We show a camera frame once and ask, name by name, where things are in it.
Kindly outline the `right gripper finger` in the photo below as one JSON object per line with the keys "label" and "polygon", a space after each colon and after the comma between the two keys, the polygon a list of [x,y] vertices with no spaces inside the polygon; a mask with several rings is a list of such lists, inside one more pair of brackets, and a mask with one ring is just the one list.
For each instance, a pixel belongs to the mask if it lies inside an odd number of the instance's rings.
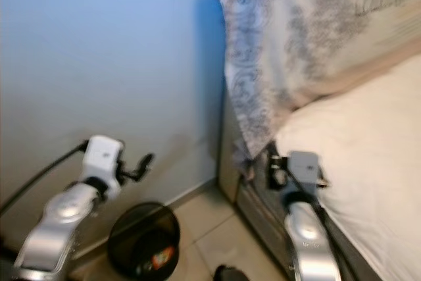
{"label": "right gripper finger", "polygon": [[282,182],[276,179],[276,173],[280,169],[279,161],[282,159],[277,150],[276,142],[271,141],[266,146],[266,176],[267,186],[271,190],[279,191],[282,188]]}

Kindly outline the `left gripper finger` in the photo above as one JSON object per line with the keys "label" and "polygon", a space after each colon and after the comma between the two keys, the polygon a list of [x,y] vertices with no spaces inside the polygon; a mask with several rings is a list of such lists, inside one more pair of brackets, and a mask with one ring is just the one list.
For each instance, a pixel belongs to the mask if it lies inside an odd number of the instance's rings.
{"label": "left gripper finger", "polygon": [[142,158],[134,170],[134,182],[140,182],[151,171],[151,164],[154,163],[156,155],[154,153],[147,153]]}

